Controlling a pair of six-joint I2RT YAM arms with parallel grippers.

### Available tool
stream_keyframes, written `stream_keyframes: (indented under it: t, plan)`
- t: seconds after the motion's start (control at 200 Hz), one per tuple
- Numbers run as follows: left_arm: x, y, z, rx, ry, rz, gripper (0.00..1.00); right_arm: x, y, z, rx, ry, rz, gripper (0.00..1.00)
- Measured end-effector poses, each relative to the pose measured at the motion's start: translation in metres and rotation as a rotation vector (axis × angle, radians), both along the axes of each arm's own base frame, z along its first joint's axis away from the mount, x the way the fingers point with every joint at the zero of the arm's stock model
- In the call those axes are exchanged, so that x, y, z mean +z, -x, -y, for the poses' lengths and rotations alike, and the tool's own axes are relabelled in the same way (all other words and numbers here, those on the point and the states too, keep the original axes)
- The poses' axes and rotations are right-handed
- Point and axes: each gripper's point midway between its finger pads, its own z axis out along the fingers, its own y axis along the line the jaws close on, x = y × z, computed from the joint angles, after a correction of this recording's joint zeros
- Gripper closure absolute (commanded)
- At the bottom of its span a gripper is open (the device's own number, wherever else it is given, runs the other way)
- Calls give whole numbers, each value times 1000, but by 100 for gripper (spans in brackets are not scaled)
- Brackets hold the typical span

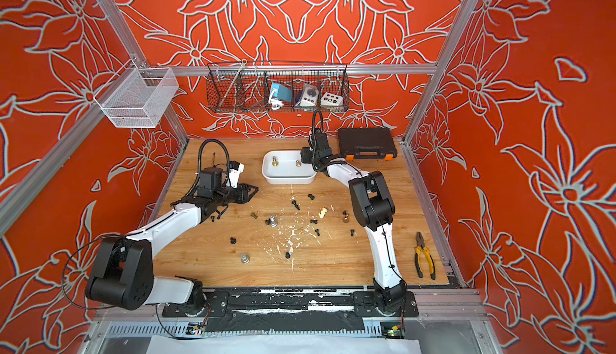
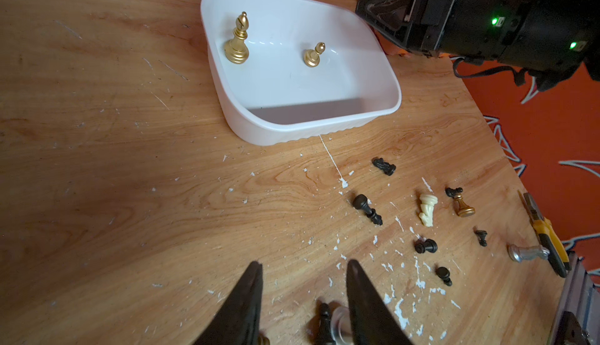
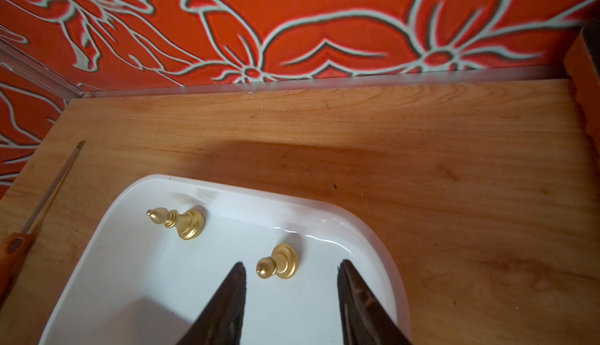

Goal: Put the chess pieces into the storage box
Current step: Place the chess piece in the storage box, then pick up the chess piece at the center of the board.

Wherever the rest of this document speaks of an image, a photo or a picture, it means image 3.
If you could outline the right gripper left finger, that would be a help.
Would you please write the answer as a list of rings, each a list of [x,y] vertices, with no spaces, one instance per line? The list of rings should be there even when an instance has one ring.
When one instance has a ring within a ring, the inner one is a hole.
[[[177,344],[240,344],[246,290],[246,269],[237,262]]]

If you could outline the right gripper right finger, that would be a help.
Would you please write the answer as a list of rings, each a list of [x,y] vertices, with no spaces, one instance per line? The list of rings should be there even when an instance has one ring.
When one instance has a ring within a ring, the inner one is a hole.
[[[344,344],[412,343],[392,321],[350,260],[343,260],[338,268],[337,291]]]

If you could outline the gold pawn chess piece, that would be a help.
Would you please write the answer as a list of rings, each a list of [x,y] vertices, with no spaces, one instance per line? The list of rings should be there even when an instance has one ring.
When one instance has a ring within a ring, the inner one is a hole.
[[[298,271],[299,256],[289,244],[277,245],[269,257],[261,258],[256,265],[256,274],[261,279],[277,276],[280,279],[290,279]]]

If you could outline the gold bishop chess piece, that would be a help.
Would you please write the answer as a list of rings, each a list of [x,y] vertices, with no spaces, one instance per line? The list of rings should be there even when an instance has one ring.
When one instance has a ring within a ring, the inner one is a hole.
[[[176,210],[158,207],[148,210],[146,215],[155,224],[164,225],[167,229],[175,228],[182,240],[192,240],[199,236],[206,224],[204,215],[197,209],[179,213]]]

